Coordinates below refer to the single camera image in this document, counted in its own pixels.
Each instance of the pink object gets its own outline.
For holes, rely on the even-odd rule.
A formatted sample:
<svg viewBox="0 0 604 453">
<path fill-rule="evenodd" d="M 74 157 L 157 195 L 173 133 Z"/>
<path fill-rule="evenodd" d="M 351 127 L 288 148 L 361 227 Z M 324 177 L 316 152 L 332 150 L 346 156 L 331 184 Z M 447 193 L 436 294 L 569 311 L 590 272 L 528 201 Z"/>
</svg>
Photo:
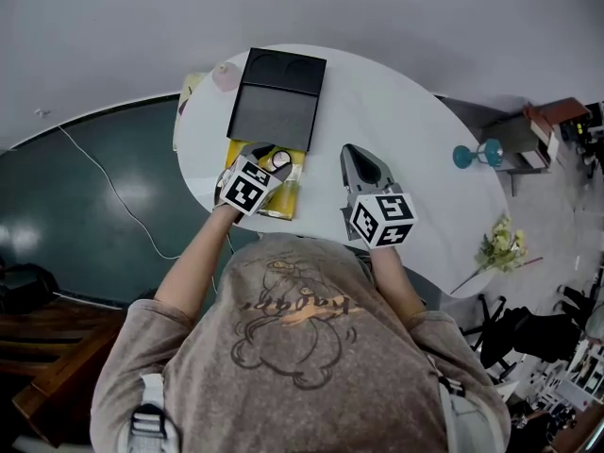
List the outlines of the pink object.
<svg viewBox="0 0 604 453">
<path fill-rule="evenodd" d="M 222 62 L 214 67 L 211 78 L 222 92 L 237 89 L 242 80 L 242 71 L 232 62 Z"/>
</svg>

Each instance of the wooden chair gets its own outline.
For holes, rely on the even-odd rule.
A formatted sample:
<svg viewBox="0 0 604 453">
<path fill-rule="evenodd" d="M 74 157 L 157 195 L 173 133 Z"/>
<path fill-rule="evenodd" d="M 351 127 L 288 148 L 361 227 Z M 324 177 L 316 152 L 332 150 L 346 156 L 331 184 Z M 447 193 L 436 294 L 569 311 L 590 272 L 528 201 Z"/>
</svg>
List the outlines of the wooden chair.
<svg viewBox="0 0 604 453">
<path fill-rule="evenodd" d="M 57 298 L 26 315 L 0 315 L 0 374 L 30 382 L 12 405 L 54 447 L 76 424 L 88 430 L 92 392 L 125 319 Z"/>
</svg>

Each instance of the brown t-shirt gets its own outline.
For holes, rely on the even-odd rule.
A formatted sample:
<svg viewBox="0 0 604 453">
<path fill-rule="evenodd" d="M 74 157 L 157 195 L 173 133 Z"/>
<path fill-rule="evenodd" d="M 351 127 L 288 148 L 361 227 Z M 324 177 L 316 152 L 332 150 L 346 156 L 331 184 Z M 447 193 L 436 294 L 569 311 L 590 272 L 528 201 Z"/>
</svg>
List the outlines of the brown t-shirt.
<svg viewBox="0 0 604 453">
<path fill-rule="evenodd" d="M 130 307 L 96 385 L 92 445 L 115 450 L 140 375 L 162 372 L 183 452 L 444 452 L 420 347 L 495 411 L 507 442 L 505 405 L 451 318 L 424 312 L 405 328 L 343 246 L 267 235 L 235 254 L 195 327 L 153 300 Z"/>
</svg>

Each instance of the table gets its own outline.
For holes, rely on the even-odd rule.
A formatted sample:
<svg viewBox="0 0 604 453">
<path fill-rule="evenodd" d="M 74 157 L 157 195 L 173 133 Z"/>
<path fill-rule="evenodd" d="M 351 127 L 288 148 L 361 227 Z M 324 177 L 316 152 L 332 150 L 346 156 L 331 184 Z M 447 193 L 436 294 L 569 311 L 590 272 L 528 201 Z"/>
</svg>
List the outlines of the table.
<svg viewBox="0 0 604 453">
<path fill-rule="evenodd" d="M 239 226 L 363 248 L 360 240 L 348 241 L 340 212 L 346 205 L 340 152 L 344 144 L 353 143 L 383 159 L 394 179 L 411 194 L 419 222 L 397 247 L 403 262 L 450 294 L 476 270 L 474 256 L 483 234 L 507 213 L 492 168 L 474 163 L 460 170 L 453 163 L 456 145 L 478 146 L 470 131 L 430 92 L 370 59 L 312 45 L 266 48 L 326 59 L 327 68 L 294 219 L 254 215 L 244 217 Z M 247 54 L 229 61 L 243 69 Z M 208 75 L 180 119 L 180 170 L 206 210 L 212 209 L 216 178 L 225 166 L 236 94 L 236 90 L 219 91 Z M 478 293 L 494 274 L 489 271 L 473 278 L 454 296 Z"/>
</svg>

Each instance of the white wall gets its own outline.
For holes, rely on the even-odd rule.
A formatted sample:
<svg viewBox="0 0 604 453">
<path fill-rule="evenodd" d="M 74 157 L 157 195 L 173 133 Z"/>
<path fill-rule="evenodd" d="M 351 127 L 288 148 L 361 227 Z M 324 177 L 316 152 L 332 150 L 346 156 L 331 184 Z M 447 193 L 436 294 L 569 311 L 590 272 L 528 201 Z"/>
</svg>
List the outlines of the white wall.
<svg viewBox="0 0 604 453">
<path fill-rule="evenodd" d="M 320 44 L 483 103 L 604 98 L 604 0 L 0 0 L 0 148 L 177 91 L 249 46 Z M 44 121 L 33 111 L 50 109 Z"/>
</svg>

